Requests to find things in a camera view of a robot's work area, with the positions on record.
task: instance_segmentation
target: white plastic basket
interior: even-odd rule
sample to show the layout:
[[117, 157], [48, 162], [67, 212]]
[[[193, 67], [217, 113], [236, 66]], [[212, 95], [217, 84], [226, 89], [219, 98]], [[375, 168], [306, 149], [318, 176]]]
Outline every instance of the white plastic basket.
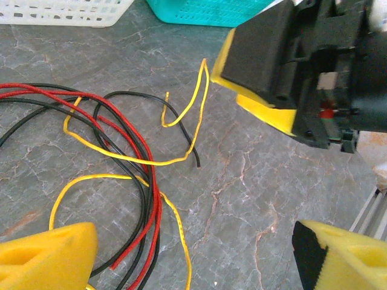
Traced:
[[134, 0], [0, 0], [0, 24], [107, 27]]

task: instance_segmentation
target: red component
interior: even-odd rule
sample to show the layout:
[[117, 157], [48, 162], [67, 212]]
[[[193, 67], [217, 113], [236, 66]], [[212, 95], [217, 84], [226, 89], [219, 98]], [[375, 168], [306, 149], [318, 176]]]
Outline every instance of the red component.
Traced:
[[324, 109], [320, 112], [320, 118], [321, 119], [333, 119], [334, 112], [332, 109]]

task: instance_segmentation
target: basket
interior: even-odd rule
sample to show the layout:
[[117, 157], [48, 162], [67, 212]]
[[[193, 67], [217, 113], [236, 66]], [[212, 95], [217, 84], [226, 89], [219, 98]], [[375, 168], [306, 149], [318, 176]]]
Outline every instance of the basket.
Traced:
[[0, 24], [107, 27], [134, 0], [0, 0]]
[[168, 23], [236, 27], [272, 0], [147, 0], [156, 16]]

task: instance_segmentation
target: marble countertop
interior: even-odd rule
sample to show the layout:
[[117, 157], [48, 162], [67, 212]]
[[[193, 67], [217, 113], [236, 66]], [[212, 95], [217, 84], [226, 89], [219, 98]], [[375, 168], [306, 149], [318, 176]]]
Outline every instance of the marble countertop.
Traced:
[[[163, 97], [169, 91], [181, 112], [202, 58], [211, 68], [228, 30], [164, 24], [144, 0], [135, 1], [109, 28], [2, 25], [0, 82], [50, 82], [100, 95], [130, 89]], [[113, 102], [149, 141], [156, 160], [184, 154], [187, 144], [179, 128], [160, 125], [159, 103], [136, 97]], [[195, 130], [199, 105], [183, 119], [189, 132]], [[82, 107], [92, 110], [93, 104]], [[0, 133], [33, 108], [1, 105]], [[109, 158], [66, 136], [62, 122], [63, 115], [47, 112], [0, 149], [0, 242], [46, 230], [56, 196], [74, 177], [122, 173]], [[71, 122], [94, 140], [88, 127]], [[197, 149], [200, 169], [193, 157], [157, 169], [160, 189], [183, 219], [193, 290], [302, 289], [291, 245], [295, 221], [349, 228], [375, 185], [358, 155], [298, 144], [239, 108], [233, 92], [214, 84]], [[100, 264], [135, 227], [138, 201], [130, 181], [85, 181], [63, 200], [57, 225], [94, 222]], [[98, 290], [113, 289], [132, 259], [91, 282]], [[145, 289], [183, 289], [185, 279], [178, 228], [165, 205], [159, 260]]]

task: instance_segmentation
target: red wire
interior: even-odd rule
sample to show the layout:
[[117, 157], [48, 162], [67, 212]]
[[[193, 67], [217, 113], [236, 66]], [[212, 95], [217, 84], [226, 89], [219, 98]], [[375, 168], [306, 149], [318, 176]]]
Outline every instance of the red wire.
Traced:
[[[121, 129], [118, 125], [116, 125], [112, 121], [104, 118], [103, 116], [98, 116], [98, 119], [101, 120], [102, 122], [104, 122], [106, 125], [112, 127], [118, 133], [120, 133], [122, 135], [122, 137], [125, 138], [127, 140], [127, 142], [131, 145], [131, 147], [132, 147], [136, 157], [138, 159], [141, 159], [141, 154], [140, 154], [139, 149], [137, 148], [136, 144], [133, 142], [132, 138], [123, 129]], [[146, 173], [148, 173], [148, 168], [146, 167], [146, 165], [145, 164], [141, 164], [141, 166], [144, 169], [144, 171]]]
[[[24, 89], [27, 89], [28, 91], [6, 92], [3, 94], [0, 94], [0, 99], [6, 98], [6, 97], [12, 97], [12, 96], [16, 96], [16, 95], [22, 95], [22, 94], [36, 94], [36, 93], [42, 94], [42, 95], [45, 95], [46, 97], [52, 98], [53, 100], [57, 101], [58, 103], [61, 103], [65, 106], [68, 106], [69, 108], [74, 109], [75, 111], [81, 113], [86, 118], [88, 118], [94, 125], [96, 125], [98, 128], [101, 128], [99, 126], [99, 124], [96, 122], [96, 120], [92, 116], [90, 116], [90, 114], [88, 114], [84, 110], [78, 108], [77, 106], [74, 106], [73, 104], [68, 103], [65, 100], [62, 100], [61, 98], [57, 97], [56, 95], [75, 95], [75, 96], [79, 96], [79, 97], [88, 97], [91, 99], [98, 100], [98, 101], [108, 105], [125, 122], [125, 124], [135, 133], [137, 138], [144, 145], [144, 147], [148, 153], [149, 160], [153, 160], [152, 153], [151, 153], [151, 150], [149, 149], [149, 146], [147, 145], [144, 138], [136, 130], [136, 128], [125, 118], [125, 116], [113, 104], [111, 104], [109, 101], [105, 100], [104, 98], [102, 98], [99, 95], [85, 93], [85, 92], [47, 91], [47, 90], [40, 89], [40, 88], [37, 88], [34, 86], [20, 84], [20, 83], [1, 84], [0, 89], [2, 89], [2, 88], [24, 88]], [[133, 243], [130, 244], [130, 246], [128, 246], [127, 249], [125, 249], [125, 251], [121, 254], [121, 256], [112, 265], [112, 269], [115, 269], [118, 266], [118, 264], [138, 245], [138, 243], [142, 240], [143, 236], [149, 231], [153, 221], [155, 220], [155, 223], [156, 223], [155, 224], [155, 231], [154, 231], [154, 235], [152, 238], [151, 249], [149, 250], [149, 254], [148, 254], [148, 257], [146, 259], [145, 265], [144, 265], [143, 269], [141, 270], [139, 276], [135, 280], [135, 282], [128, 288], [128, 290], [133, 290], [134, 288], [136, 288], [138, 286], [138, 284], [143, 280], [143, 278], [146, 274], [146, 271], [149, 269], [149, 265], [151, 264], [151, 259], [154, 255], [154, 251], [155, 251], [157, 236], [158, 236], [158, 233], [160, 231], [161, 213], [162, 213], [161, 197], [160, 197], [160, 192], [158, 190], [157, 183], [156, 183], [154, 166], [151, 166], [151, 169], [152, 169], [151, 170], [152, 171], [152, 181], [155, 185], [154, 186], [154, 207], [152, 209], [151, 217], [148, 220], [148, 223], [145, 225], [143, 231], [140, 233], [140, 235], [138, 235], [136, 237], [136, 239], [133, 241]]]
[[[121, 129], [119, 126], [117, 126], [116, 124], [114, 124], [112, 121], [109, 121], [108, 119], [102, 117], [102, 116], [98, 116], [98, 119], [101, 120], [102, 122], [104, 122], [105, 124], [107, 124], [108, 126], [111, 126], [113, 129], [115, 129], [117, 132], [119, 132], [131, 145], [131, 147], [133, 148], [134, 152], [135, 152], [135, 155], [137, 156], [137, 158], [141, 158], [141, 155], [140, 155], [140, 152], [137, 148], [137, 146], [135, 145], [135, 143], [133, 142], [132, 138], [123, 130]], [[150, 160], [153, 160], [152, 158], [152, 155], [150, 152], [148, 152], [149, 154], [149, 159]], [[145, 166], [145, 164], [142, 164], [143, 168], [145, 170], [148, 170], [148, 168]], [[151, 167], [152, 168], [152, 178], [155, 178], [155, 172], [154, 172], [154, 166]], [[160, 192], [158, 194], [158, 197], [159, 197], [159, 201], [158, 201], [158, 209], [157, 209], [157, 213], [160, 213], [157, 215], [158, 217], [158, 220], [160, 221], [161, 220], [161, 199], [160, 199]], [[146, 271], [149, 269], [149, 266], [150, 266], [150, 263], [151, 263], [151, 259], [153, 258], [154, 256], [154, 251], [155, 251], [155, 245], [152, 246], [151, 245], [151, 250], [149, 251], [149, 254], [148, 254], [148, 258], [146, 259], [146, 262], [144, 264], [144, 267], [141, 271], [141, 273], [139, 274], [139, 276], [137, 277], [137, 279], [134, 281], [134, 283], [129, 287], [127, 288], [127, 290], [133, 290], [135, 289], [138, 284], [143, 280], [143, 277], [146, 275]], [[119, 257], [113, 264], [113, 266], [111, 267], [112, 269], [115, 269], [116, 266], [120, 263], [120, 258]]]

